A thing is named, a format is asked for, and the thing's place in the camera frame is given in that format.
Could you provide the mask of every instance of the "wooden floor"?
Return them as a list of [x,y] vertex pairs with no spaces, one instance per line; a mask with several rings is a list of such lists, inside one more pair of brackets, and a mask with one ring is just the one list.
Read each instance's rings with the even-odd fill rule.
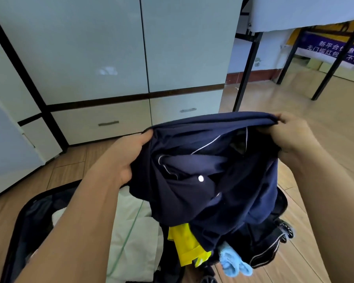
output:
[[[281,86],[273,82],[250,83],[241,110],[286,110],[306,118],[322,145],[354,178],[354,83],[333,77],[316,102],[309,97],[324,74],[293,64]],[[236,87],[226,87],[221,112],[229,112],[236,97]],[[81,179],[113,140],[71,147],[68,152],[42,167],[0,197],[0,276],[20,209],[33,196],[54,187]],[[219,283],[330,282],[322,263],[310,223],[291,171],[280,163],[278,184],[288,198],[283,219],[296,230],[296,238],[281,244],[275,260],[254,271],[251,277],[226,277],[215,266]],[[199,282],[200,276],[187,269],[184,282]]]

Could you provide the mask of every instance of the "drawer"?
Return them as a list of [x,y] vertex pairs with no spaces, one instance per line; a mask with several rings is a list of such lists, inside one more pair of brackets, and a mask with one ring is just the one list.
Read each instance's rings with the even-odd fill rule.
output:
[[152,125],[219,112],[223,90],[150,99]]
[[148,99],[56,111],[52,115],[70,145],[142,132],[151,126]]

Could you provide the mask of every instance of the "metal bed leg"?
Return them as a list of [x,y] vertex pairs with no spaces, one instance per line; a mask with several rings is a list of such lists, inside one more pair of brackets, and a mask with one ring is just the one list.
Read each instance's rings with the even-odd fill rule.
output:
[[328,84],[328,82],[330,81],[330,79],[333,76],[334,72],[340,66],[341,62],[344,60],[347,52],[349,51],[350,47],[353,44],[354,44],[354,32],[352,33],[351,37],[349,37],[349,40],[344,45],[343,50],[339,53],[339,55],[337,56],[335,62],[330,67],[328,73],[324,77],[323,81],[321,82],[319,88],[316,90],[316,92],[313,95],[313,97],[311,98],[311,100],[317,100],[319,98],[319,96],[322,93],[322,91],[324,90],[325,86]]
[[286,63],[285,63],[285,66],[283,66],[283,69],[280,72],[280,75],[279,75],[278,80],[277,80],[277,84],[278,85],[280,85],[282,83],[282,80],[283,80],[283,78],[286,75],[288,67],[290,66],[291,61],[293,60],[293,57],[294,57],[294,55],[296,53],[296,50],[297,50],[297,46],[298,46],[300,40],[302,39],[302,37],[304,35],[304,32],[305,32],[305,28],[301,28],[301,30],[300,30],[300,32],[299,32],[299,34],[298,34],[298,36],[297,36],[297,38],[296,38],[296,40],[295,40],[295,42],[293,44],[293,47],[292,47],[292,49],[290,51],[290,54],[288,55],[288,58],[287,58]]
[[252,46],[250,47],[248,59],[245,65],[245,70],[240,82],[240,87],[236,96],[235,105],[232,110],[233,112],[237,112],[240,109],[241,100],[243,99],[245,88],[249,80],[250,72],[252,71],[253,63],[257,54],[258,47],[260,45],[262,34],[262,32],[254,34],[254,41],[252,42]]

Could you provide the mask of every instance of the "yellow cloth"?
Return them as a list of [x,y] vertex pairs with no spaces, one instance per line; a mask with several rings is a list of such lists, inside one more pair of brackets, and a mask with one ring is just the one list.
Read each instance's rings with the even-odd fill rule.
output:
[[205,251],[191,233],[188,223],[169,228],[168,240],[174,241],[181,266],[191,264],[197,258],[195,267],[198,267],[211,256],[211,251]]

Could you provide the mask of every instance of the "white cloth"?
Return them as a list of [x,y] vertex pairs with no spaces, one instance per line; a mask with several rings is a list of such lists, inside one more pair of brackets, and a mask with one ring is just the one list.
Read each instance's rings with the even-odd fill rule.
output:
[[249,28],[269,32],[354,20],[354,0],[251,0]]
[[[113,269],[138,211],[139,214],[115,270],[106,278],[107,283],[153,281],[153,274],[163,253],[164,237],[159,223],[151,217],[149,203],[142,202],[143,200],[130,194],[128,186],[120,189],[111,235],[107,275]],[[64,210],[58,210],[52,215],[53,225],[57,223]]]

